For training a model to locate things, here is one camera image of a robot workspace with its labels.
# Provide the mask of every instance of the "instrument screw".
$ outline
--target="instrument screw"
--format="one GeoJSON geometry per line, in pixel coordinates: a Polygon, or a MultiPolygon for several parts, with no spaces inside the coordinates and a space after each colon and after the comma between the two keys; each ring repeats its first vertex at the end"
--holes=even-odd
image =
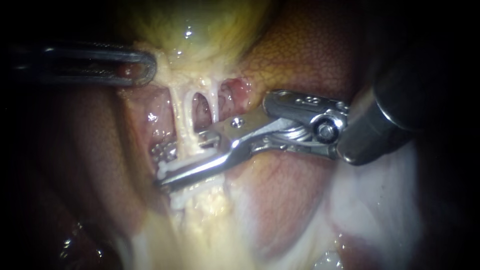
{"type": "Polygon", "coordinates": [[[231,126],[236,128],[236,129],[239,129],[241,128],[243,125],[245,124],[245,120],[241,117],[235,117],[232,121],[231,121],[231,126]]]}

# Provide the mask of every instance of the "metal pivot joint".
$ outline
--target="metal pivot joint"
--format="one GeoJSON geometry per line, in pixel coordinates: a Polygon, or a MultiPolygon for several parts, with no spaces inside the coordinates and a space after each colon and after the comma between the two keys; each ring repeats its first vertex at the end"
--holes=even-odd
{"type": "Polygon", "coordinates": [[[336,143],[347,127],[349,112],[342,101],[279,89],[265,96],[263,109],[270,117],[298,123],[269,135],[269,140],[286,144],[284,149],[290,152],[337,158],[336,143]]]}

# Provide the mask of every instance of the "clip applier jaw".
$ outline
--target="clip applier jaw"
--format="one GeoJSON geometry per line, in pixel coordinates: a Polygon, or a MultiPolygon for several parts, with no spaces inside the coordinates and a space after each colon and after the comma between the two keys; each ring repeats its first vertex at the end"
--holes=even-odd
{"type": "Polygon", "coordinates": [[[50,41],[11,45],[8,53],[11,77],[19,83],[140,87],[157,71],[153,55],[124,45],[50,41]]]}
{"type": "Polygon", "coordinates": [[[341,101],[289,90],[269,92],[261,106],[199,134],[210,138],[214,149],[210,154],[192,162],[160,161],[155,183],[173,192],[270,150],[335,159],[335,143],[347,125],[347,112],[341,101]]]}

